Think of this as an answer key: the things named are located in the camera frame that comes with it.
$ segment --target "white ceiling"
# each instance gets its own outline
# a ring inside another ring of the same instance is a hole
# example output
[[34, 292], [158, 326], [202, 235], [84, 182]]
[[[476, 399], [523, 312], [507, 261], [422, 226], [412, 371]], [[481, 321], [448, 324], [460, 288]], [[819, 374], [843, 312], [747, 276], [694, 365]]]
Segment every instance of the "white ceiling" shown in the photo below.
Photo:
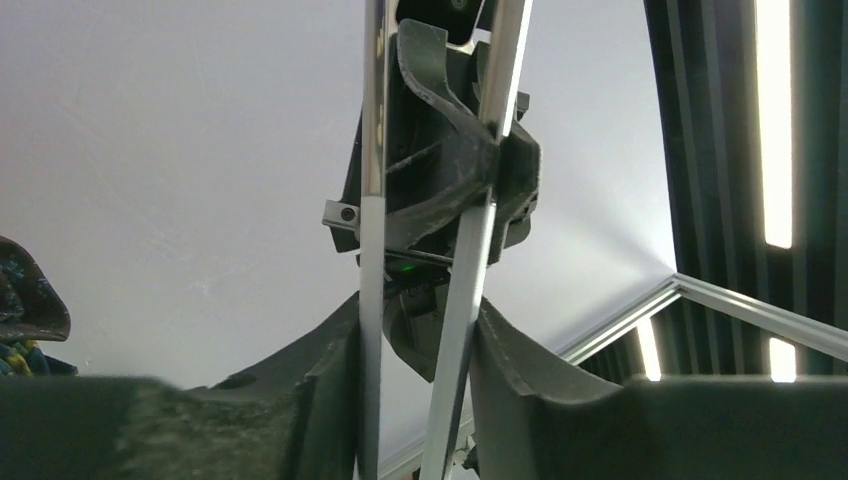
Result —
[[[85, 374], [211, 384], [356, 288], [321, 226], [361, 102], [363, 1], [0, 0], [0, 235], [70, 308]], [[558, 347], [674, 253], [641, 0], [538, 0], [521, 89], [544, 148], [533, 233], [486, 293]], [[382, 452], [429, 386], [386, 348]]]

